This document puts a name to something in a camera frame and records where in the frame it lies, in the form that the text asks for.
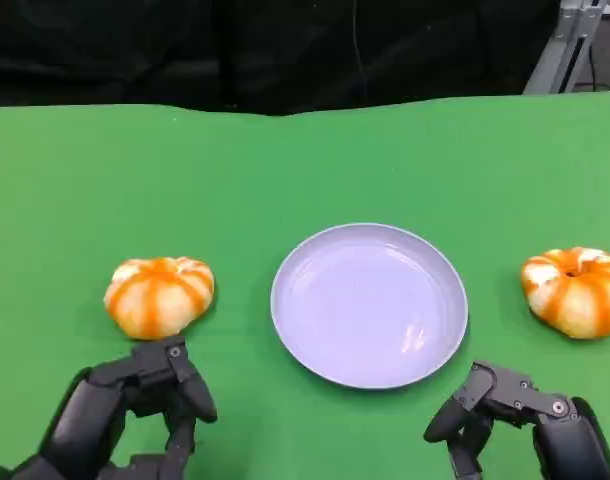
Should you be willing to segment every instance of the black curtain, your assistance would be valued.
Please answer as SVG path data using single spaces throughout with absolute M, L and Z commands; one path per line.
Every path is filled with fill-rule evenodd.
M 559 0 L 0 0 L 0 105 L 287 114 L 521 93 Z

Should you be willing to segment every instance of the green tablecloth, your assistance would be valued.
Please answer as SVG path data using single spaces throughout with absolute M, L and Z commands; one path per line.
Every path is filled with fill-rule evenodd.
M 308 235 L 357 221 L 422 235 L 468 292 L 459 353 L 406 389 L 329 384 L 273 331 L 280 261 Z M 421 435 L 474 358 L 586 396 L 610 441 L 610 339 L 543 327 L 519 286 L 528 256 L 574 245 L 610 250 L 610 94 L 277 119 L 0 109 L 0 463 L 33 453 L 80 367 L 128 352 L 104 290 L 123 259 L 161 255 L 202 258 L 218 283 L 187 337 L 221 418 L 198 429 L 188 479 L 449 479 L 445 448 Z M 119 461 L 163 448 L 162 420 L 128 429 Z M 528 431 L 498 425 L 482 462 L 491 479 L 538 476 Z

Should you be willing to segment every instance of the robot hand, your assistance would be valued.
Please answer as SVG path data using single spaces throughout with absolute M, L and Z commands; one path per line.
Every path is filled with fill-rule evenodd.
M 474 362 L 424 438 L 447 443 L 456 478 L 479 480 L 477 457 L 495 420 L 517 428 L 535 425 L 533 443 L 545 480 L 610 480 L 610 450 L 585 400 L 541 393 L 529 377 L 486 362 Z
M 163 413 L 170 436 L 165 454 L 135 455 L 118 468 L 110 457 L 125 414 Z M 0 480 L 182 480 L 194 451 L 196 418 L 216 421 L 216 407 L 185 340 L 142 343 L 129 357 L 82 370 L 73 380 L 38 453 Z

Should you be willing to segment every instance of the pumpkin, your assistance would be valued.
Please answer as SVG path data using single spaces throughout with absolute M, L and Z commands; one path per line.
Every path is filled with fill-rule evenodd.
M 187 257 L 132 259 L 114 272 L 105 308 L 129 337 L 158 340 L 180 333 L 214 296 L 209 267 Z
M 610 335 L 610 254 L 594 248 L 550 250 L 521 270 L 532 311 L 578 339 Z

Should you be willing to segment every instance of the small pumpkin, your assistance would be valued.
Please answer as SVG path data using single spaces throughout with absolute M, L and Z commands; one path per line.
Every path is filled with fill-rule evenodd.
M 532 311 L 572 338 L 610 335 L 610 254 L 594 248 L 549 250 L 523 265 Z
M 129 337 L 158 340 L 180 333 L 214 296 L 207 264 L 188 257 L 132 259 L 114 272 L 105 308 Z

